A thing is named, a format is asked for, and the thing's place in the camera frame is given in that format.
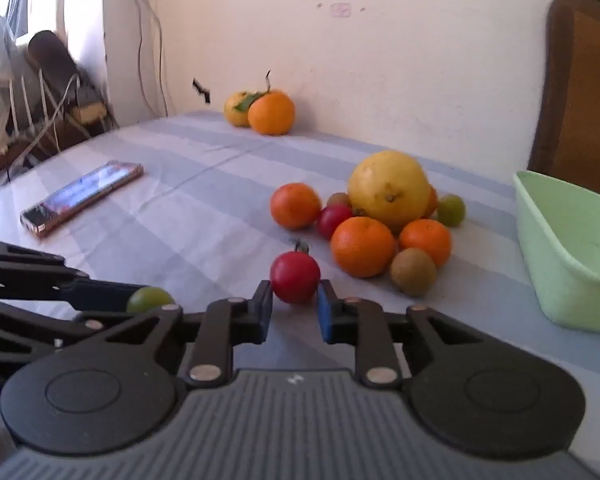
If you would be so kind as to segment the orange mandarin front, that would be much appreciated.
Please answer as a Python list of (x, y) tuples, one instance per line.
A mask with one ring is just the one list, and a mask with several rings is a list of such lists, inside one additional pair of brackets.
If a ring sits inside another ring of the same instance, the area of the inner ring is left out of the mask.
[(380, 221), (353, 217), (342, 222), (330, 239), (336, 265), (354, 278), (384, 273), (396, 253), (396, 239)]

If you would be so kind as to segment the orange mandarin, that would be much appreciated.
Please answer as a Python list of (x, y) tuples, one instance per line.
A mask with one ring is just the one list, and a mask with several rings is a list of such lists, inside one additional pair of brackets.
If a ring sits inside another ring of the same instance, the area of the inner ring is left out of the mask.
[(288, 183), (278, 188), (270, 199), (270, 213), (282, 228), (298, 231), (317, 220), (322, 210), (322, 200), (305, 183)]
[(384, 273), (396, 253), (396, 239), (380, 221), (353, 217), (342, 222), (330, 239), (336, 265), (354, 278)]
[(401, 249), (418, 248), (442, 268), (452, 254), (453, 241), (449, 229), (437, 220), (419, 219), (410, 222), (399, 234)]

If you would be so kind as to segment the small green lime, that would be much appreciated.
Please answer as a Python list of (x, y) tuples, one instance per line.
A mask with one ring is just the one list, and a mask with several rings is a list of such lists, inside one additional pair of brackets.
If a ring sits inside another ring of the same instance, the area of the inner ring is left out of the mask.
[(175, 304), (175, 299), (166, 290), (147, 286), (132, 293), (126, 303), (125, 311), (131, 314), (140, 314), (168, 304)]

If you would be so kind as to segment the smartphone in rose case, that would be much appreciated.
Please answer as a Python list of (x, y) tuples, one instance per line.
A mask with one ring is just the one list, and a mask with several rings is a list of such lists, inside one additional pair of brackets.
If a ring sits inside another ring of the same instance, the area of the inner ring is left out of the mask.
[(36, 238), (48, 237), (82, 210), (143, 174), (141, 164), (110, 160), (23, 211), (20, 223)]

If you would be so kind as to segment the orange mandarin right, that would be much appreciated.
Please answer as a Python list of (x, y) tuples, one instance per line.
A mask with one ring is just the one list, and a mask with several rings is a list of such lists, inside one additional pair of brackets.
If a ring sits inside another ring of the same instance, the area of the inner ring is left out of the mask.
[(419, 219), (410, 222), (399, 234), (401, 249), (418, 248), (442, 268), (452, 254), (453, 241), (449, 229), (437, 220)]

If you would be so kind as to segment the red tomato in pile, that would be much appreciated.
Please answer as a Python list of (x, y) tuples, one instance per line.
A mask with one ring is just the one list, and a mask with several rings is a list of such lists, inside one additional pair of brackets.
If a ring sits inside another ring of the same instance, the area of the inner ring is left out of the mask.
[(325, 207), (316, 222), (318, 234), (324, 240), (331, 240), (336, 229), (342, 222), (352, 217), (352, 209), (346, 204), (333, 204)]

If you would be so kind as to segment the small brown kiwi behind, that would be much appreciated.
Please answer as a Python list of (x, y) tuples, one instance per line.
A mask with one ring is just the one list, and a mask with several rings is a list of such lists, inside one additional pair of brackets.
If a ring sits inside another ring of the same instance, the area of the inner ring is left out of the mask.
[(329, 196), (329, 198), (326, 202), (326, 206), (330, 207), (330, 206), (335, 206), (335, 205), (344, 205), (347, 207), (351, 207), (351, 201), (350, 201), (349, 195), (345, 192), (338, 192), (338, 193), (334, 193), (331, 196)]

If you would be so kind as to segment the orange mandarin left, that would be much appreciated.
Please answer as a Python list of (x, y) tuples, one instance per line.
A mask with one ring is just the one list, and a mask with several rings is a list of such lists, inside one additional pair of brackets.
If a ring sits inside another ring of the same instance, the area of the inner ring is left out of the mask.
[(270, 213), (282, 228), (298, 231), (317, 220), (322, 210), (322, 200), (305, 183), (288, 183), (278, 188), (270, 199)]

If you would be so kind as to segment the large yellow grapefruit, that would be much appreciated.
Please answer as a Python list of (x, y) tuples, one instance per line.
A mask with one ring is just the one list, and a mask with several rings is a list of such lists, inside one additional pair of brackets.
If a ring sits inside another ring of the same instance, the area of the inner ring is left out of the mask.
[(422, 218), (429, 204), (430, 184), (416, 159), (387, 150), (366, 157), (354, 168), (347, 193), (354, 209), (400, 230)]

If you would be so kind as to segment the green lime behind pile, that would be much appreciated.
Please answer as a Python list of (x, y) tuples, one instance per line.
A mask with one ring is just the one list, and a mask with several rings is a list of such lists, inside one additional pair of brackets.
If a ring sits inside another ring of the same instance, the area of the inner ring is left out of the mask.
[(438, 199), (437, 220), (448, 228), (460, 226), (466, 217), (466, 205), (460, 196), (448, 194)]

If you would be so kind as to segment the yellow citrus with leaf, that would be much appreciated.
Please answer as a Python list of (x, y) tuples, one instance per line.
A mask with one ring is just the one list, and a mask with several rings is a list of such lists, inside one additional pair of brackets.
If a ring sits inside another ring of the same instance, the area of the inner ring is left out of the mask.
[(249, 107), (261, 96), (261, 92), (239, 91), (233, 93), (224, 103), (223, 114), (226, 121), (237, 128), (249, 128)]

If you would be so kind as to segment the orange with stem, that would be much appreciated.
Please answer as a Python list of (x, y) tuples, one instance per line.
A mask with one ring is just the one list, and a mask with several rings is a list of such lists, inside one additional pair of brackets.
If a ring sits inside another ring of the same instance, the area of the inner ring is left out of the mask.
[(282, 90), (271, 87), (270, 73), (266, 73), (265, 81), (268, 88), (251, 96), (247, 110), (249, 125), (264, 136), (284, 136), (294, 126), (294, 101)]

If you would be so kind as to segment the light green plastic basin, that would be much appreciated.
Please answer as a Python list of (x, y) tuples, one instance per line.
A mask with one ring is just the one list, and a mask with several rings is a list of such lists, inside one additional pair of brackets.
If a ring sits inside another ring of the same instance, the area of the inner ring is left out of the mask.
[(600, 333), (600, 194), (529, 170), (514, 185), (518, 242), (541, 310)]

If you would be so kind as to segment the dark cylinder by window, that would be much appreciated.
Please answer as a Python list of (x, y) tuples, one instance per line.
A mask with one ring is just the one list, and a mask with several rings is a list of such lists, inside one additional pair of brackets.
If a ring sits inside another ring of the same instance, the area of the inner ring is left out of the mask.
[(74, 62), (64, 42), (50, 30), (37, 32), (27, 46), (28, 60), (37, 70), (42, 70), (43, 77), (50, 88), (62, 96), (72, 77), (69, 99), (78, 99), (82, 86), (82, 68)]

